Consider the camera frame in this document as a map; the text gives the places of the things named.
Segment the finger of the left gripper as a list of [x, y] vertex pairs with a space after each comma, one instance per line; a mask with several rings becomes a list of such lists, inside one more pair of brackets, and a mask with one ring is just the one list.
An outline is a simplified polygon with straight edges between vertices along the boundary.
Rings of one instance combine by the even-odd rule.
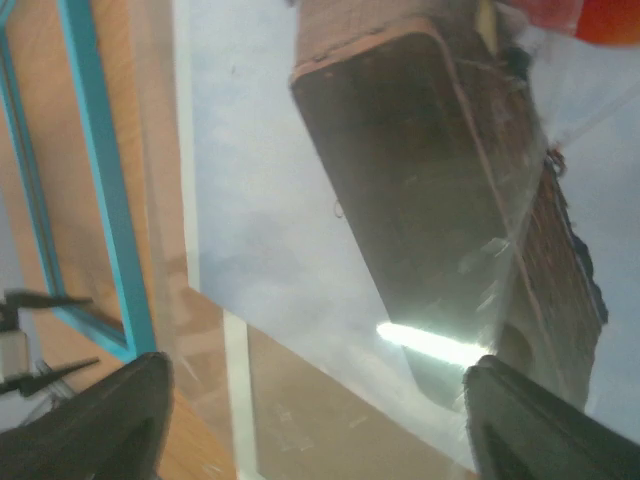
[[1, 394], [6, 395], [16, 391], [22, 397], [27, 398], [35, 395], [43, 389], [46, 389], [52, 384], [61, 381], [67, 375], [71, 375], [72, 373], [95, 365], [99, 362], [100, 359], [94, 357], [68, 363], [54, 369], [49, 369], [44, 373], [21, 373], [1, 383]]
[[91, 304], [91, 298], [77, 298], [66, 295], [49, 295], [30, 290], [6, 290], [3, 305], [9, 310], [52, 309]]

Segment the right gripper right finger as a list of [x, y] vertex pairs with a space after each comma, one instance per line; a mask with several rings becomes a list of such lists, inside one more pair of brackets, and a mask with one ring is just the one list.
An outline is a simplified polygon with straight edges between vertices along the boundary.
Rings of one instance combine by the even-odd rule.
[[637, 479], [639, 445], [493, 355], [464, 377], [468, 434], [481, 479]]

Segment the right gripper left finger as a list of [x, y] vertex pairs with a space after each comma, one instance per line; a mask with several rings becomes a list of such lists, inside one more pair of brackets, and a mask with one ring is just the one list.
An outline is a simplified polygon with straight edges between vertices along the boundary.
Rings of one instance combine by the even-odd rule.
[[146, 353], [58, 408], [1, 434], [3, 479], [152, 479], [173, 407], [173, 370]]

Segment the teal picture frame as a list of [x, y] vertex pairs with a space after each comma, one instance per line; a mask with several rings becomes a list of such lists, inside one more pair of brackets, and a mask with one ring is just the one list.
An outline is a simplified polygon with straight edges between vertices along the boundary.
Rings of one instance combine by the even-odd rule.
[[[96, 24], [87, 1], [59, 1], [56, 7], [122, 315], [122, 328], [116, 330], [72, 305], [56, 308], [55, 314], [102, 349], [123, 362], [129, 362], [154, 351], [156, 340], [97, 46]], [[62, 294], [65, 289], [54, 236], [6, 38], [1, 40], [1, 104], [45, 286], [50, 293]]]

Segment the white mat board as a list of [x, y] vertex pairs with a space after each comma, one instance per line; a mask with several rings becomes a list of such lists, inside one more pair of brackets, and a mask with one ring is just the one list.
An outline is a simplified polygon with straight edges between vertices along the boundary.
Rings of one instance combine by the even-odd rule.
[[243, 479], [472, 479], [466, 418], [419, 391], [374, 323], [311, 312], [224, 317]]

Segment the colourful balloon photo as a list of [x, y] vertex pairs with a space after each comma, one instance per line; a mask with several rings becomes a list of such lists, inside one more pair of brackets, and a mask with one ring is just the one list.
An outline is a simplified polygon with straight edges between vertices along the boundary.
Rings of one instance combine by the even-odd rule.
[[238, 478], [226, 314], [374, 323], [469, 444], [493, 355], [639, 445], [637, 47], [579, 40], [576, 1], [188, 2], [203, 406]]

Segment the clear acrylic sheet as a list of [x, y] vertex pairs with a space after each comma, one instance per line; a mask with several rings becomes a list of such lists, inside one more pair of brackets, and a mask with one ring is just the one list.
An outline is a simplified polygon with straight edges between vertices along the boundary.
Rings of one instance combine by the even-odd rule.
[[141, 137], [142, 271], [157, 345], [170, 355], [180, 382], [197, 382], [200, 267], [191, 4], [130, 1], [127, 6]]

